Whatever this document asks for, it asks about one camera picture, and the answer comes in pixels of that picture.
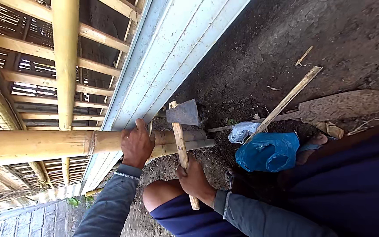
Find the hand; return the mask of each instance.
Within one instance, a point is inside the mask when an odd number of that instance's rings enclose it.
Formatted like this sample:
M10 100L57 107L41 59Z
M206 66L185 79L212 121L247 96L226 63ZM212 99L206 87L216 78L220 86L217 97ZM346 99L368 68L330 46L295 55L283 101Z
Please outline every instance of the hand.
M182 166L176 169L182 189L189 195L197 197L201 202L213 207L216 189L210 186L204 174L203 167L192 155L188 154L188 167L184 170Z
M136 127L123 130L121 134L121 149L124 154L122 164L143 169L144 164L155 148L155 138L150 137L144 121L136 120Z

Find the blue shorts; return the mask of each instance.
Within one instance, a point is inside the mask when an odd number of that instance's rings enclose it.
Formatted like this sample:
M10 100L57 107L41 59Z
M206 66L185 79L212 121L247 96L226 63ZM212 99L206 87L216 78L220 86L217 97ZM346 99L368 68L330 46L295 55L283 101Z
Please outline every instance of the blue shorts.
M200 209L191 207L190 197L182 194L163 203L150 215L176 236L242 237L239 229L224 220L213 208L200 202Z

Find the gray sleeve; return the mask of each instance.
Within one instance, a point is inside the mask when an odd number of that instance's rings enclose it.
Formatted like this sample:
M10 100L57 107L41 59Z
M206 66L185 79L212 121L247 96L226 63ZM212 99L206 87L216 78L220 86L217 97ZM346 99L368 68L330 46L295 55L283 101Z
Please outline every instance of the gray sleeve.
M121 164L87 210L74 237L118 237L130 212L142 170Z
M214 210L248 236L336 237L329 228L279 207L218 190Z

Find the wooden axe handle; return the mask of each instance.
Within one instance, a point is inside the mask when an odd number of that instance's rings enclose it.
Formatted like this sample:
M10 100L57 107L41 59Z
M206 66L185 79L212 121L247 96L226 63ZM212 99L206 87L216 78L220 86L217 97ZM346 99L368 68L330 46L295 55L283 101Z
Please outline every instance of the wooden axe handle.
M176 107L176 101L173 101L169 104L169 108ZM182 131L181 124L178 123L172 123L173 127L173 134L175 135L176 140L176 148L178 149L178 155L179 155L179 162L181 163L181 166L184 170L188 167L188 154L187 154L187 148L185 147L184 142L184 132ZM197 197L189 196L189 201L191 202L191 207L194 210L200 209L200 202L198 201Z

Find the clear plastic bag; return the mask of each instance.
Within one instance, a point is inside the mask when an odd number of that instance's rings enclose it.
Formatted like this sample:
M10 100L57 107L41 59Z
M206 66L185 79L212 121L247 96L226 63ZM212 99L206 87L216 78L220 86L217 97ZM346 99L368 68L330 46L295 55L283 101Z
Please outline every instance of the clear plastic bag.
M260 132L235 154L236 162L245 170L278 172L295 166L299 139L294 132Z
M261 123L240 122L232 128L228 139L230 143L242 144L246 137L253 134Z

